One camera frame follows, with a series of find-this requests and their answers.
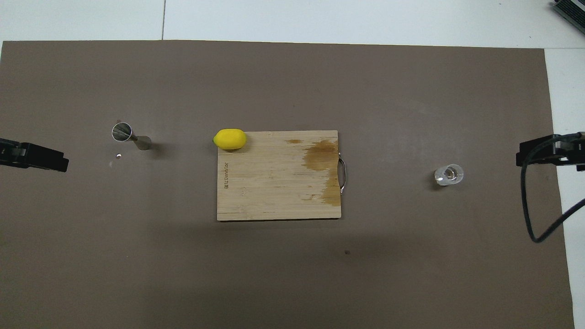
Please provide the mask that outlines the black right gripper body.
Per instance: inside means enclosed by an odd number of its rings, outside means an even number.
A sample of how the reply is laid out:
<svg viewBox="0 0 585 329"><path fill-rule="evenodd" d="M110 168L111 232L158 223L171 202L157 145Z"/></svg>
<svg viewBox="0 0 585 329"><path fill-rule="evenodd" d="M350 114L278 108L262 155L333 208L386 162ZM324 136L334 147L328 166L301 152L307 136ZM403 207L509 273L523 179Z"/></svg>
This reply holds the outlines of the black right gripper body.
<svg viewBox="0 0 585 329"><path fill-rule="evenodd" d="M554 166L576 166L577 171L585 170L585 133L553 134Z"/></svg>

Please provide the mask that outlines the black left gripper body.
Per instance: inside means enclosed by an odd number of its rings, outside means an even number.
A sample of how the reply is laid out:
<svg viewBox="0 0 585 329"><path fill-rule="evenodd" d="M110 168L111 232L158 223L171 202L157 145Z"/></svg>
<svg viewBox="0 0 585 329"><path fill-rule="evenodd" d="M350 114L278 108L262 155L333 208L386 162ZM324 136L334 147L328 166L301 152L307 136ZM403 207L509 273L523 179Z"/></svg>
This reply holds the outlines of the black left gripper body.
<svg viewBox="0 0 585 329"><path fill-rule="evenodd" d="M0 164L2 166L21 166L17 162L22 151L20 145L20 142L0 138Z"/></svg>

